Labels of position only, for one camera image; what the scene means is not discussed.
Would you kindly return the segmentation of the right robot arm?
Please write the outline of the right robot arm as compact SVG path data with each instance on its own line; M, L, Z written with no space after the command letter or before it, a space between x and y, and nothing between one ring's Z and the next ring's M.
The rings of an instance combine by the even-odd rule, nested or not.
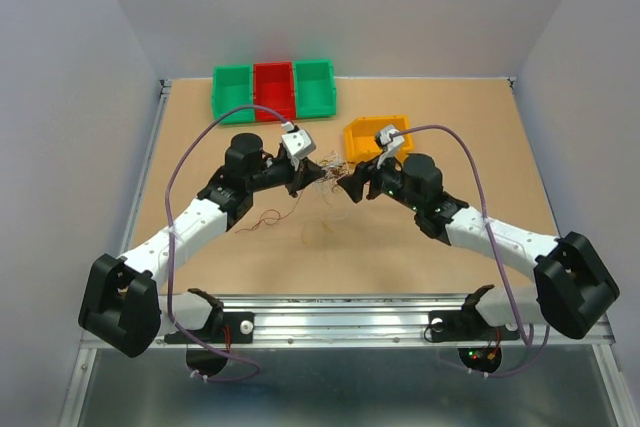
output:
M404 161L375 158L359 163L338 181L350 199L386 195L409 208L427 237L496 261L530 279L472 293L460 313L463 331L482 337L494 327L545 325L582 339L620 296L620 288L589 239L571 231L539 234L489 217L443 187L443 175L426 154Z

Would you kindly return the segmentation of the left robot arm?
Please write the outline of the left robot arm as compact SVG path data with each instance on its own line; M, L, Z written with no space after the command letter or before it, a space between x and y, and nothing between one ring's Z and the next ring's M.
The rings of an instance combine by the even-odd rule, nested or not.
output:
M196 288L160 294L175 271L252 208L254 195L285 187L296 196L323 177L309 158L315 149L301 128L281 137L276 155L264 152L261 138L235 135L223 165L188 207L140 245L116 256L103 254L92 264L82 299L81 328L134 358L159 335L185 329L199 340L215 339L222 329L223 304Z

